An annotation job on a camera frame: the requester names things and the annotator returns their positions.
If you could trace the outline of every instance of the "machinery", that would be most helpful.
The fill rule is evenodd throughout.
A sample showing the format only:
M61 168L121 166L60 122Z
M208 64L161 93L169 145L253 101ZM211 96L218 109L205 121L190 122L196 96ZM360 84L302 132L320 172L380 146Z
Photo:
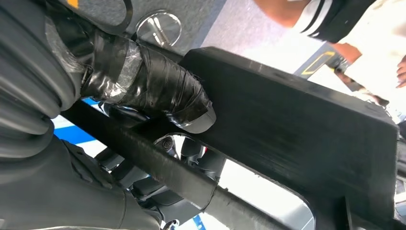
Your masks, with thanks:
M138 41L130 1L114 28L62 3L0 1L0 229L170 229L199 212L289 229L217 185L225 158L302 198L317 230L405 228L381 107L217 48ZM59 140L59 113L108 148L93 159Z

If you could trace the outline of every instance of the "striped sleeve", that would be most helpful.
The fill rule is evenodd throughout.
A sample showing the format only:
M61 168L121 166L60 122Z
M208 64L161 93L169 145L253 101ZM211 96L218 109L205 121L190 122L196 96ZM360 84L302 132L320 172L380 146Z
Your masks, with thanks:
M326 18L332 3L333 0L311 0L293 29L308 36L316 36L316 31Z

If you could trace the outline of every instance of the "person's hand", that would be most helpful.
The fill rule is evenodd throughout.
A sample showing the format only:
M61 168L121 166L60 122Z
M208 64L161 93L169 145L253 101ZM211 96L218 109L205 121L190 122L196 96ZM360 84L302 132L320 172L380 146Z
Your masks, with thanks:
M402 61L397 65L397 78L399 79L399 85L396 88L402 88L406 86L406 56L402 58Z

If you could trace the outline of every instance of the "black frame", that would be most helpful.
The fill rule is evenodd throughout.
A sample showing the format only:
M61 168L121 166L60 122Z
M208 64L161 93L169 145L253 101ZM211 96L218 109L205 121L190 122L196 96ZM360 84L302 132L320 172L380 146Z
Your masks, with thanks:
M191 135L157 118L132 132L182 133L277 181L308 204L316 230L406 229L393 219L397 128L381 107L216 48L180 64L201 79L217 122ZM62 115L103 137L86 125L91 109L77 102Z

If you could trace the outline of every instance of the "gray metal part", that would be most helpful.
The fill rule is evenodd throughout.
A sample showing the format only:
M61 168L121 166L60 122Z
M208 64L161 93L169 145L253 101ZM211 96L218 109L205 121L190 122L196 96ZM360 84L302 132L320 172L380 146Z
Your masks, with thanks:
M109 189L78 177L68 149L56 137L29 159L0 162L0 175L0 219L4 220L0 229L159 229L157 221L119 186L112 184Z

